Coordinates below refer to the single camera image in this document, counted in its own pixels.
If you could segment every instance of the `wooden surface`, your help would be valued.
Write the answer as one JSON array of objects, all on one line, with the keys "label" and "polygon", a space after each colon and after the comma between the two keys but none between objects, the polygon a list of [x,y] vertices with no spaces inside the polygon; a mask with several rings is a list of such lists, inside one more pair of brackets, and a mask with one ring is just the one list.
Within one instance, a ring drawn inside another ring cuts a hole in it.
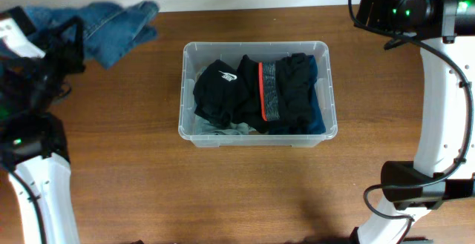
[{"label": "wooden surface", "polygon": [[[284,243],[347,236],[370,216],[363,190],[411,160],[422,122],[419,50],[355,29],[346,7],[165,13],[160,38],[110,70],[88,64],[53,112],[65,124],[82,243]],[[188,42],[321,40],[330,47],[338,135],[316,148],[198,149],[178,132]],[[21,243],[1,174],[0,243]],[[381,194],[372,195],[377,202]],[[475,243],[475,200],[448,203],[411,236]]]}]

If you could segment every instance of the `navy blue clothing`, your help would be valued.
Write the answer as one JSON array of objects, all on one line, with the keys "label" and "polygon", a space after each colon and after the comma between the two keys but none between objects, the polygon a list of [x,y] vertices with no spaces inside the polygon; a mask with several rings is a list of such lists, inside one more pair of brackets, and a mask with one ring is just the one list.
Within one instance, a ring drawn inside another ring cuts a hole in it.
[{"label": "navy blue clothing", "polygon": [[[110,2],[97,2],[81,8],[25,7],[24,11],[36,27],[28,39],[41,49],[51,48],[48,30],[74,16],[84,22],[84,53],[86,59],[97,60],[108,69],[139,44],[157,37],[157,31],[147,25],[158,14],[152,1],[142,1],[131,7]],[[74,40],[75,29],[63,33],[64,40]]]},{"label": "navy blue clothing", "polygon": [[321,116],[320,106],[318,106],[317,93],[315,91],[315,83],[318,77],[317,61],[314,56],[309,56],[309,102],[312,106],[312,122],[306,127],[285,127],[278,129],[270,129],[269,134],[322,134],[327,131],[325,128],[323,117]]}]

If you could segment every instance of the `clear plastic container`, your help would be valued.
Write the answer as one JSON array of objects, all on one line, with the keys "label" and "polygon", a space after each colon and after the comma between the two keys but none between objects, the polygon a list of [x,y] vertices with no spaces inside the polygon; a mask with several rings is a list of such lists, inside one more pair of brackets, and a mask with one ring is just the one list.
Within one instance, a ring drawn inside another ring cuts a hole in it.
[{"label": "clear plastic container", "polygon": [[[293,53],[314,55],[318,66],[318,80],[315,84],[327,131],[320,135],[248,135],[248,136],[210,136],[194,134],[193,89],[197,72],[220,59],[237,68],[243,55],[256,62],[271,62],[290,56]],[[292,147],[315,147],[318,143],[336,136],[335,100],[333,96],[330,53],[323,42],[263,42],[263,43],[206,43],[192,42],[183,51],[183,73],[181,80],[180,123],[181,137],[192,141],[197,147],[211,148],[222,145],[291,145]]]}]

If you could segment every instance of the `laundry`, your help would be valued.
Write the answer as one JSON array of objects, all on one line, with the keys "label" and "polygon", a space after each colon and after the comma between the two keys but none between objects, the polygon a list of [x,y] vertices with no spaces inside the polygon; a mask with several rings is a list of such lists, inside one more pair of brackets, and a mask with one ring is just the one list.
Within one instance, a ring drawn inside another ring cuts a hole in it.
[{"label": "laundry", "polygon": [[229,127],[235,109],[249,96],[243,78],[221,60],[213,62],[201,74],[193,94],[197,104],[194,113],[220,128]]},{"label": "laundry", "polygon": [[219,128],[305,128],[315,120],[309,76],[309,57],[302,53],[261,63],[244,56],[237,70],[217,60],[195,85],[195,113]]},{"label": "laundry", "polygon": [[315,90],[315,83],[318,77],[317,61],[314,56],[309,56],[309,102],[312,107],[312,122],[304,127],[285,127],[271,129],[271,135],[283,134],[323,134],[327,131],[324,120],[321,115],[320,106],[318,105],[318,97]]},{"label": "laundry", "polygon": [[231,122],[227,128],[219,128],[198,115],[196,115],[196,118],[194,119],[194,134],[196,135],[246,136],[249,135],[249,132],[251,131],[255,131],[255,129],[251,128],[246,123],[234,124]]},{"label": "laundry", "polygon": [[[110,2],[97,2],[81,8],[24,7],[36,27],[28,39],[47,50],[55,46],[49,31],[74,16],[84,22],[83,39],[86,59],[97,60],[108,69],[139,44],[157,37],[154,27],[148,25],[158,14],[159,7],[152,1],[142,1],[131,7]],[[62,34],[63,40],[74,40],[76,29]],[[11,55],[0,47],[0,56]]]}]

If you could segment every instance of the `black cable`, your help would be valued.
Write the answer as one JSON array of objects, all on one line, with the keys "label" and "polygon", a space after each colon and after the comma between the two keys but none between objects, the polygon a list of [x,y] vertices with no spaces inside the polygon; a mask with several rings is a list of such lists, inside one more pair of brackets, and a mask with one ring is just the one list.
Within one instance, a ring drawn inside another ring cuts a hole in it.
[{"label": "black cable", "polygon": [[399,219],[407,219],[407,228],[405,232],[403,233],[401,239],[397,242],[402,243],[404,238],[406,237],[407,233],[410,230],[410,227],[412,226],[413,222],[415,221],[414,218],[410,215],[398,215],[398,216],[390,216],[383,214],[379,211],[377,211],[369,202],[368,200],[368,195],[371,191],[374,191],[376,189],[412,189],[412,188],[422,188],[425,186],[429,185],[434,185],[438,182],[442,182],[446,180],[447,178],[451,177],[459,168],[460,166],[466,161],[468,149],[470,147],[470,141],[471,141],[471,135],[472,135],[472,130],[474,126],[474,96],[471,91],[471,83],[468,81],[467,76],[463,73],[463,71],[460,69],[460,67],[447,55],[444,53],[438,51],[437,49],[431,47],[428,44],[425,44],[419,40],[415,40],[409,36],[405,35],[400,35],[400,34],[395,34],[395,33],[388,33],[383,30],[378,30],[375,28],[368,27],[365,24],[362,24],[359,20],[355,18],[355,14],[353,12],[353,7],[352,7],[352,0],[348,0],[348,9],[350,12],[350,18],[352,21],[355,23],[355,26],[358,28],[361,28],[363,30],[366,30],[371,33],[376,33],[381,36],[387,36],[395,40],[399,40],[401,42],[407,42],[414,44],[415,46],[418,46],[420,48],[423,48],[427,50],[428,52],[432,53],[435,56],[438,56],[441,60],[446,62],[458,75],[458,77],[462,80],[460,82],[461,88],[463,88],[465,92],[465,99],[467,102],[466,108],[467,108],[467,119],[465,122],[465,134],[464,134],[464,140],[462,143],[462,150],[460,151],[460,155],[454,160],[453,166],[442,176],[432,179],[430,182],[424,182],[420,184],[415,184],[415,185],[373,185],[367,188],[364,191],[364,202],[366,206],[376,215],[383,217],[385,219],[390,219],[390,220],[399,220]]},{"label": "black cable", "polygon": [[41,240],[42,240],[41,243],[47,244],[45,224],[43,223],[42,210],[39,208],[38,198],[35,196],[35,194],[31,190],[31,188],[28,186],[28,184],[18,174],[12,171],[12,169],[8,167],[7,165],[5,165],[4,163],[2,163],[2,165],[5,168],[5,170],[7,170],[7,172],[11,174],[12,177],[14,177],[16,181],[18,181],[20,185],[22,185],[23,189],[27,192],[28,199],[33,203],[33,207],[35,208],[36,218],[38,220],[39,236],[41,237]]}]

